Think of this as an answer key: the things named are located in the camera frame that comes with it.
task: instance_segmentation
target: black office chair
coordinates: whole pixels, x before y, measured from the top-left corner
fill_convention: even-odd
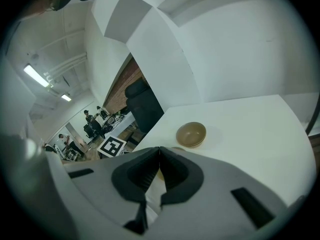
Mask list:
[[[139,78],[125,91],[126,105],[132,112],[140,130],[148,133],[164,114],[154,92]]]
[[[83,130],[86,132],[86,136],[91,139],[91,138],[95,138],[97,136],[97,134],[95,133],[95,131],[91,128],[90,125],[86,124],[83,127]]]

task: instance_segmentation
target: bowl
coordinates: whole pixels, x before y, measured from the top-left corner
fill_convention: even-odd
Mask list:
[[[191,147],[201,143],[207,134],[206,127],[199,122],[188,122],[176,132],[176,140],[185,147]]]
[[[182,147],[178,147],[178,146],[173,146],[172,149],[185,151]]]

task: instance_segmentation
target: white table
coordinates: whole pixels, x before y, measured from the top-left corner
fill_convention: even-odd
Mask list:
[[[176,140],[177,130],[188,122],[206,127],[199,147],[187,148]],[[287,205],[308,194],[316,179],[308,137],[279,95],[171,107],[134,151],[155,146],[181,147],[233,164]]]
[[[124,116],[122,121],[110,132],[106,133],[104,136],[107,139],[108,136],[112,135],[114,137],[118,137],[129,125],[131,125],[135,121],[134,115],[129,112]]]

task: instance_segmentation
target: brick wall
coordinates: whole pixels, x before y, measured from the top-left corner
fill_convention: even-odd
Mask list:
[[[135,59],[132,58],[115,82],[108,98],[104,103],[104,107],[109,113],[116,113],[127,106],[125,89],[139,78],[146,80]]]

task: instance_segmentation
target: fluorescent light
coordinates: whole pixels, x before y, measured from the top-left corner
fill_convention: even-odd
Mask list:
[[[71,99],[70,99],[67,95],[65,95],[65,94],[62,95],[61,98],[62,98],[62,99],[65,99],[65,100],[68,101],[68,102],[71,101]]]
[[[47,87],[49,85],[49,83],[44,80],[41,75],[39,75],[32,66],[27,65],[24,70],[24,72],[26,72],[30,77],[32,77],[34,80],[36,80],[40,85],[42,85],[43,87]]]

